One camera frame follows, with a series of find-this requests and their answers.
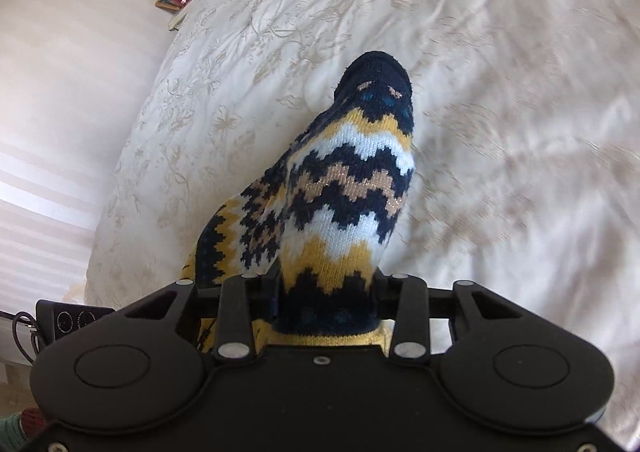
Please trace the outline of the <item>navy yellow patterned knit sweater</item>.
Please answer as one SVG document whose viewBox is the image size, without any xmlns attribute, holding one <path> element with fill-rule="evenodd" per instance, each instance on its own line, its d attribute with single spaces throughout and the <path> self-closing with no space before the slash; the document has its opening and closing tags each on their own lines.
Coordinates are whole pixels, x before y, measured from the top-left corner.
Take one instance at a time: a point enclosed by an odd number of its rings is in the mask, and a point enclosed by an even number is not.
<svg viewBox="0 0 640 452">
<path fill-rule="evenodd" d="M 414 172 L 412 88 L 383 52 L 345 70 L 330 108 L 209 220 L 184 264 L 201 289 L 278 267 L 276 313 L 258 346 L 383 346 L 374 275 Z"/>
</svg>

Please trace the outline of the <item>left cream nightstand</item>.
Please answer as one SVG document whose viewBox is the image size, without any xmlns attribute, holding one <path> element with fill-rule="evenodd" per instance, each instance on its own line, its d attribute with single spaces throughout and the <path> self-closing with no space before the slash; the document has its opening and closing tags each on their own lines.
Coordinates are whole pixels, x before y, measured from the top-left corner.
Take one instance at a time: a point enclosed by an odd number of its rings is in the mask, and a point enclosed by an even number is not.
<svg viewBox="0 0 640 452">
<path fill-rule="evenodd" d="M 168 30 L 169 31 L 179 31 L 183 21 L 186 19 L 186 14 L 187 13 L 188 13 L 188 11 L 186 10 L 186 8 L 183 8 L 183 9 L 180 10 L 180 12 L 177 12 L 175 14 L 175 16 L 173 16 L 171 18 L 171 20 L 169 21 Z"/>
</svg>

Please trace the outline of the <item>white floral bedspread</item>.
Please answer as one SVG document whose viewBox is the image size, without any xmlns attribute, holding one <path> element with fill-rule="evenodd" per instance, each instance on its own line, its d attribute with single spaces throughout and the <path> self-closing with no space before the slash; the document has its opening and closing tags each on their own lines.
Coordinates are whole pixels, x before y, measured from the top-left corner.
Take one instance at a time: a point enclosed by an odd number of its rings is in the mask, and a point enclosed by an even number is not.
<svg viewBox="0 0 640 452">
<path fill-rule="evenodd" d="M 600 347 L 639 444 L 639 0 L 194 0 L 132 127 L 86 297 L 281 261 L 488 287 Z"/>
</svg>

